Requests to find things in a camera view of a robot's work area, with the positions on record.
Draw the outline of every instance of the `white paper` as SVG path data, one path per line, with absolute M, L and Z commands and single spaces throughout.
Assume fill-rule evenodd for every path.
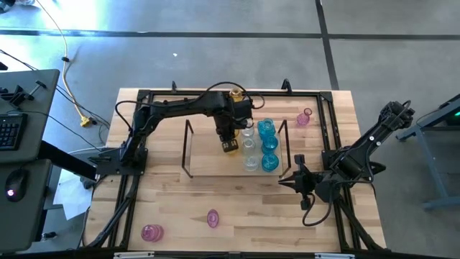
M 84 213 L 91 205 L 93 190 L 86 190 L 80 177 L 62 169 L 53 204 L 62 204 L 65 218 L 72 219 Z

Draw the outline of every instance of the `concrete floor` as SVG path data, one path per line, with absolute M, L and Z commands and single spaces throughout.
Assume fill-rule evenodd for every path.
M 314 0 L 42 3 L 63 29 L 320 32 Z M 329 33 L 460 34 L 457 1 L 323 0 L 323 6 Z M 54 29 L 47 16 L 33 6 L 16 6 L 0 18 L 0 29 Z M 179 87 L 204 87 L 228 80 L 248 88 L 279 88 L 289 78 L 296 89 L 331 89 L 321 39 L 67 37 L 67 41 L 74 60 L 68 82 L 75 96 L 107 120 L 121 87 L 169 87 L 172 80 Z M 0 35 L 0 48 L 38 68 L 62 69 L 60 37 Z M 377 121 L 388 101 L 412 100 L 418 118 L 460 92 L 458 40 L 332 40 L 331 51 L 339 88 L 352 91 L 362 132 Z M 12 71 L 24 70 L 13 60 L 3 56 L 0 60 Z M 51 115 L 100 144 L 97 128 L 80 128 L 73 107 L 62 96 L 55 96 Z M 45 140 L 65 151 L 87 147 L 54 122 L 48 123 Z M 387 165 L 375 185 L 388 248 L 460 258 L 460 208 L 422 209 L 421 204 L 437 193 L 417 142 L 399 143 L 391 137 L 372 159 Z M 51 217 L 46 228 L 59 229 L 60 237 L 31 250 L 76 246 L 83 218 L 65 222 L 60 210 Z

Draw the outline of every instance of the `glass cup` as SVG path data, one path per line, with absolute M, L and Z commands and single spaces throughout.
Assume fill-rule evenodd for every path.
M 262 152 L 264 154 L 271 154 L 276 150 L 278 146 L 278 139 L 275 136 L 268 136 L 262 143 Z
M 241 137 L 252 138 L 254 136 L 254 127 L 246 128 L 241 130 Z
M 271 172 L 278 167 L 280 160 L 274 154 L 264 155 L 262 158 L 262 169 L 266 172 Z
M 244 155 L 252 155 L 256 150 L 256 142 L 252 138 L 245 138 L 241 142 L 241 149 Z
M 263 140 L 266 137 L 275 135 L 275 124 L 272 119 L 264 119 L 257 123 L 257 129 L 259 130 L 260 139 Z
M 244 169 L 248 172 L 252 172 L 258 169 L 259 167 L 259 159 L 255 156 L 249 156 L 244 159 Z

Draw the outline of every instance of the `keyboard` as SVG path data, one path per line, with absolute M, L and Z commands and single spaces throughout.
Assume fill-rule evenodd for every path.
M 0 114 L 0 151 L 17 150 L 27 123 L 27 114 Z

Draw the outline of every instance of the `wooden tabletop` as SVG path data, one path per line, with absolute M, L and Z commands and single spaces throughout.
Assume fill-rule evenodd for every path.
M 138 88 L 120 89 L 118 101 L 135 100 Z M 350 91 L 332 91 L 342 145 L 351 145 L 359 127 Z M 175 100 L 180 96 L 157 96 L 155 100 Z M 272 118 L 277 127 L 287 120 L 293 170 L 295 154 L 305 154 L 311 171 L 321 171 L 323 140 L 316 100 L 311 97 L 266 97 L 263 109 L 254 110 L 254 119 Z M 328 114 L 327 105 L 323 105 Z M 313 110 L 307 127 L 296 127 L 295 118 L 304 108 Z M 122 104 L 119 111 L 132 121 L 134 105 Z M 147 141 L 149 157 L 141 178 L 132 222 L 130 250 L 245 251 L 245 252 L 338 252 L 334 213 L 316 227 L 304 227 L 301 195 L 277 184 L 277 176 L 186 176 L 180 167 L 185 120 L 195 133 L 215 128 L 212 118 L 203 115 L 163 120 Z M 329 116 L 326 115 L 331 135 Z M 119 147 L 127 138 L 127 126 L 114 114 L 108 147 Z M 109 176 L 96 189 L 86 225 L 86 242 L 94 240 L 114 213 L 119 176 Z M 381 246 L 385 240 L 371 186 L 357 184 L 351 190 L 354 210 L 364 228 Z M 210 228 L 206 215 L 215 209 L 218 227 Z M 320 219 L 327 204 L 316 199 L 307 221 Z M 349 224 L 344 217 L 347 241 Z M 119 243 L 125 218 L 119 226 Z M 159 242 L 145 242 L 140 232 L 146 224 L 160 224 L 165 235 Z

